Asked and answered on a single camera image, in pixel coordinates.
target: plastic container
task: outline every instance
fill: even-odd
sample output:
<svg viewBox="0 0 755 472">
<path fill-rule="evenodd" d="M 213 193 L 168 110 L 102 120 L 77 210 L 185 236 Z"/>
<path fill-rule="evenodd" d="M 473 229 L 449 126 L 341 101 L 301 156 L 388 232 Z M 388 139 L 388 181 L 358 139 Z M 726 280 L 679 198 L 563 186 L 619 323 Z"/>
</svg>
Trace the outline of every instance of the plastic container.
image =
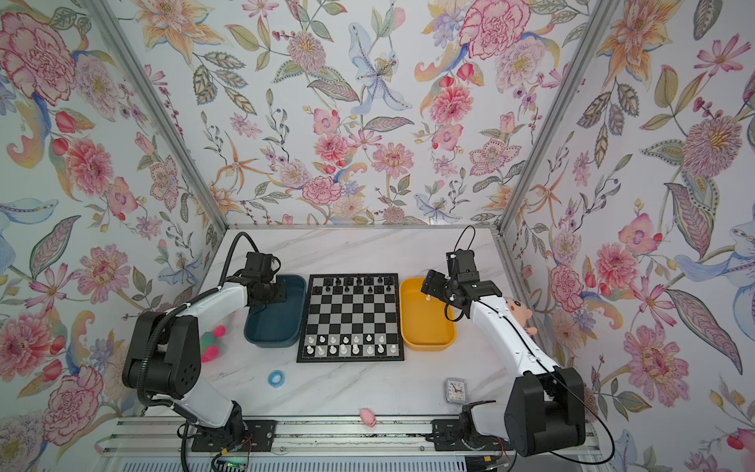
<svg viewBox="0 0 755 472">
<path fill-rule="evenodd" d="M 286 281 L 286 300 L 257 307 L 244 326 L 246 340 L 259 347 L 289 347 L 299 340 L 307 282 L 300 276 L 278 276 Z"/>
<path fill-rule="evenodd" d="M 401 284 L 401 333 L 411 350 L 444 350 L 456 341 L 456 326 L 443 314 L 445 304 L 427 300 L 421 292 L 424 279 L 407 279 Z"/>
</svg>

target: orange plush toy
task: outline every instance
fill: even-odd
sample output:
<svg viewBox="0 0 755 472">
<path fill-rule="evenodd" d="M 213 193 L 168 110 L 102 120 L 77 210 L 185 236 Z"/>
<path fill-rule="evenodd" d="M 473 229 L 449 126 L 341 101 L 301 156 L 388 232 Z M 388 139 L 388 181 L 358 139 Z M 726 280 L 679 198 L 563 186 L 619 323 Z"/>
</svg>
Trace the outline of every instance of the orange plush toy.
<svg viewBox="0 0 755 472">
<path fill-rule="evenodd" d="M 524 328 L 525 331 L 527 331 L 527 334 L 530 336 L 534 336 L 538 333 L 537 328 L 527 328 L 525 326 L 525 323 L 527 323 L 527 320 L 532 318 L 532 310 L 525 307 L 518 301 L 512 299 L 512 298 L 506 298 L 506 305 L 509 307 L 509 310 L 511 311 L 511 314 L 516 318 L 516 321 L 519 322 L 520 325 Z"/>
</svg>

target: white marble table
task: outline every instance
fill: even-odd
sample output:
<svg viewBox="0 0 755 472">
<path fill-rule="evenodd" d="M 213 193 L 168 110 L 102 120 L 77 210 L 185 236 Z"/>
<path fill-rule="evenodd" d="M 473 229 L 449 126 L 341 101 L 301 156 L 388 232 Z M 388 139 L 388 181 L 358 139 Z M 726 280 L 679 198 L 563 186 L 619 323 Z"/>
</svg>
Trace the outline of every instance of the white marble table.
<svg viewBox="0 0 755 472">
<path fill-rule="evenodd" d="M 424 277 L 428 269 L 446 272 L 459 229 L 330 229 L 248 231 L 260 251 L 282 262 L 281 274 L 309 279 L 311 273 L 397 272 L 399 281 Z M 230 242 L 226 234 L 203 285 L 217 283 Z M 471 232 L 464 236 L 464 245 Z M 243 267 L 248 243 L 239 241 L 229 273 Z M 481 279 L 490 279 L 505 294 L 511 290 L 489 230 L 477 230 L 475 251 Z M 224 319 L 223 353 L 202 365 L 202 375 L 220 392 L 237 401 L 245 415 L 356 415 L 370 408 L 376 415 L 441 415 L 461 410 L 444 400 L 447 377 L 467 381 L 469 401 L 494 400 L 505 383 L 501 361 L 487 337 L 469 320 L 457 323 L 456 342 L 440 352 L 405 349 L 404 362 L 297 364 L 298 344 L 264 349 L 244 338 L 248 310 Z M 273 370 L 285 374 L 274 389 L 267 383 Z"/>
</svg>

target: yellow bin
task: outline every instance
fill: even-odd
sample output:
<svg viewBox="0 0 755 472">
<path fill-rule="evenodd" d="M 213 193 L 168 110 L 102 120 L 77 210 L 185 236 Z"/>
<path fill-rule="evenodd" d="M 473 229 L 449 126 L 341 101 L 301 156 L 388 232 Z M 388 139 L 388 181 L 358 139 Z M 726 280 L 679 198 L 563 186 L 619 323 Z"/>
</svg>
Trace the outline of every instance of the yellow bin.
<svg viewBox="0 0 755 472">
<path fill-rule="evenodd" d="M 443 314 L 445 304 L 427 300 L 421 292 L 424 279 L 407 279 L 401 284 L 401 333 L 411 350 L 444 350 L 456 341 L 456 326 Z"/>
</svg>

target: floral wallpaper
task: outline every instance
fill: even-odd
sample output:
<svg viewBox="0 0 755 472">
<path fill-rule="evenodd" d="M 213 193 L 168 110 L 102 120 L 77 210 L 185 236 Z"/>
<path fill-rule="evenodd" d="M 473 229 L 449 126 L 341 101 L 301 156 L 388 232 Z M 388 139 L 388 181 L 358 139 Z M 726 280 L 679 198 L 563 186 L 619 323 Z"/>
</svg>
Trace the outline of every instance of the floral wallpaper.
<svg viewBox="0 0 755 472">
<path fill-rule="evenodd" d="M 617 472 L 755 471 L 753 14 L 623 0 L 507 228 Z"/>
<path fill-rule="evenodd" d="M 78 2 L 0 2 L 0 68 L 0 471 L 90 470 L 134 318 L 222 233 Z"/>
<path fill-rule="evenodd" d="M 493 223 L 590 14 L 589 0 L 109 4 L 236 225 Z"/>
</svg>

